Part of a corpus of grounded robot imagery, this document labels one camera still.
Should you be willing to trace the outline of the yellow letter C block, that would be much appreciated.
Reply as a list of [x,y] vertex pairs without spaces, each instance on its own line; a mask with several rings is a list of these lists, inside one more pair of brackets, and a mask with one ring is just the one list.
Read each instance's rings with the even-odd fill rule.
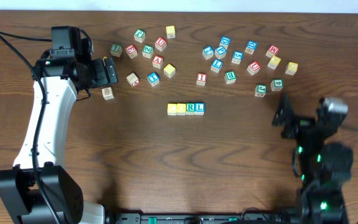
[[169,116],[176,116],[177,115],[177,104],[176,103],[169,103],[167,105],[167,114]]

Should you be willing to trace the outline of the yellow letter O block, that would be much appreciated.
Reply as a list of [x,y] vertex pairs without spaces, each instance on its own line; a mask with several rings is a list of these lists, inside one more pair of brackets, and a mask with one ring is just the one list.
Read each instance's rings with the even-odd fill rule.
[[186,103],[177,103],[177,115],[186,115]]

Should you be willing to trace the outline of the blue letter L block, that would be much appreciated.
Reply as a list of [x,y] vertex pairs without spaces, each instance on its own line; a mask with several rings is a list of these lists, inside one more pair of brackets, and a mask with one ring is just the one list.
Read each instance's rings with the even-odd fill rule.
[[204,115],[205,104],[204,103],[195,103],[195,115]]

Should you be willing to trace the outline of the green letter R block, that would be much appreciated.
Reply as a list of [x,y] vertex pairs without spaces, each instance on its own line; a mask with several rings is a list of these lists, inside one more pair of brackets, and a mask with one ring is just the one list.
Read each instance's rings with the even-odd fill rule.
[[195,114],[195,104],[194,103],[187,103],[186,104],[186,115],[194,115]]

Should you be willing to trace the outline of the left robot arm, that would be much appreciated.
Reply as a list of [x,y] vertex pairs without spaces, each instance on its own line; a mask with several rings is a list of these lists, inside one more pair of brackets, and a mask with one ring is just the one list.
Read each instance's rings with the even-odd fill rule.
[[117,83],[111,58],[41,58],[34,104],[12,169],[0,170],[0,198],[14,223],[115,223],[107,206],[87,202],[65,170],[68,121],[77,94]]

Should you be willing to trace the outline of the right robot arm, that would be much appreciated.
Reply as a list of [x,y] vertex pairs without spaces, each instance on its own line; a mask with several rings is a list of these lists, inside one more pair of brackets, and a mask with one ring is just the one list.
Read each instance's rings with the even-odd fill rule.
[[327,143],[345,120],[348,105],[339,98],[319,100],[316,117],[295,114],[289,97],[280,96],[272,120],[283,127],[281,137],[297,143],[292,152],[293,173],[302,187],[296,193],[297,205],[284,208],[270,219],[281,223],[348,223],[342,186],[351,179],[354,154],[340,142]]

